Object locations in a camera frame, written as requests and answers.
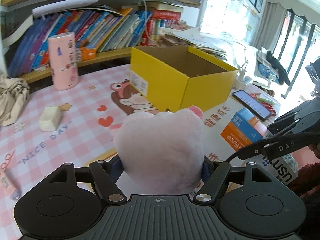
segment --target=metal screw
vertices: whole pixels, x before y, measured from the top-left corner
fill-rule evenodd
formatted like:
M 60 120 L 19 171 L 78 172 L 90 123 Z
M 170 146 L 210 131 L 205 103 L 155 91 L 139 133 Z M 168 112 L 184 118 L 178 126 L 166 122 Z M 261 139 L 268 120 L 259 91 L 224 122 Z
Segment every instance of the metal screw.
M 109 196 L 109 200 L 112 202 L 120 202 L 122 200 L 124 200 L 124 196 L 120 195 L 120 194 L 113 194 Z
M 196 199 L 200 202 L 208 202 L 211 200 L 211 196 L 208 194 L 200 194 L 196 196 Z

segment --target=red heart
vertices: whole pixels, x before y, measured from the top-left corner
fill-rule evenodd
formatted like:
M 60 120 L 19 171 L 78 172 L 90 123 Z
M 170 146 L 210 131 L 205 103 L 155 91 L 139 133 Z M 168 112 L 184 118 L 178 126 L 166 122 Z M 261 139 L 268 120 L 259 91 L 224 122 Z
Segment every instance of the red heart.
M 109 127 L 113 123 L 113 118 L 108 116 L 106 119 L 99 118 L 98 123 L 104 127 Z
M 103 112 L 106 110 L 107 110 L 107 107 L 105 105 L 102 105 L 102 106 L 100 106 L 100 108 L 97 109 L 97 111 L 99 111 L 99 112 Z

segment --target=cloth bag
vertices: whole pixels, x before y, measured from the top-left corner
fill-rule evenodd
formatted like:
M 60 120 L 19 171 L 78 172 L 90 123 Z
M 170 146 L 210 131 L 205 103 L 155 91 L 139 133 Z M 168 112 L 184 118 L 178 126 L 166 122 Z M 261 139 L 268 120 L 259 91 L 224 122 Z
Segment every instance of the cloth bag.
M 0 126 L 15 123 L 30 95 L 28 83 L 21 78 L 0 75 Z

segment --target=white eraser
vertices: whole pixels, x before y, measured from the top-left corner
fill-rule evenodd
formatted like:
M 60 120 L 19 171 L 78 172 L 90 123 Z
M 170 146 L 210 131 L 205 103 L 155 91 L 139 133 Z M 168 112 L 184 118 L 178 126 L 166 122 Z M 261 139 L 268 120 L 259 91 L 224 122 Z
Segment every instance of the white eraser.
M 56 131 L 60 120 L 61 111 L 58 106 L 46 107 L 39 118 L 41 131 Z

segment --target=smartphone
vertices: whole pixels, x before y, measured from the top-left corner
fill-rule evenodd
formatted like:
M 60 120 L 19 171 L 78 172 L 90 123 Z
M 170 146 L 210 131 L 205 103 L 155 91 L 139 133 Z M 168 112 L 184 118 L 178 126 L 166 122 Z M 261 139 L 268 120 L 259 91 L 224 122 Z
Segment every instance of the smartphone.
M 232 95 L 262 121 L 265 121 L 271 116 L 271 112 L 246 91 L 239 90 L 232 93 Z

